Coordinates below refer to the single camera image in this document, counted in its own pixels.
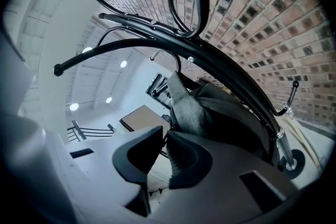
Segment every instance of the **ceiling light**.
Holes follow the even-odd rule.
[[[124,68],[126,65],[127,65],[127,61],[122,61],[122,62],[120,63],[120,67],[121,67],[121,68]]]
[[[77,104],[77,103],[73,103],[73,104],[70,106],[70,110],[71,110],[71,111],[75,111],[76,109],[78,109],[78,104]]]
[[[82,51],[82,53],[87,52],[87,51],[89,51],[89,50],[92,50],[92,48],[91,48],[91,47],[86,47],[86,48]]]

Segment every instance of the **gray cloth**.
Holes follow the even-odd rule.
[[[167,85],[172,112],[182,132],[234,144],[258,157],[268,153],[270,139],[266,128],[237,98],[212,84],[188,92],[176,72]]]

